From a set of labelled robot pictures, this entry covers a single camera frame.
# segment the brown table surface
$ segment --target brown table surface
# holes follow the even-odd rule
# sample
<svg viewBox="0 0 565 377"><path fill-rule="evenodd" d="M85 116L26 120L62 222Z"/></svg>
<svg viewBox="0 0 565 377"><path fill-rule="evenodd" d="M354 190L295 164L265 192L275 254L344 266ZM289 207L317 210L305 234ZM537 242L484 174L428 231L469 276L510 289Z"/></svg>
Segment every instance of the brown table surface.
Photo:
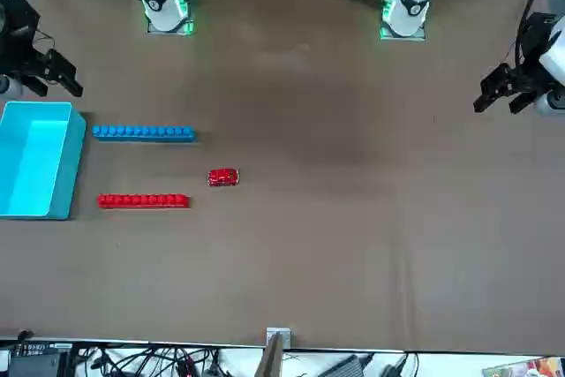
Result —
<svg viewBox="0 0 565 377"><path fill-rule="evenodd" d="M190 39L144 34L136 0L30 2L85 86L50 100L200 143L87 136L70 221L0 222L2 334L565 351L564 123L472 110L525 0L433 0L426 42L350 0L200 0ZM217 167L240 185L206 187Z"/></svg>

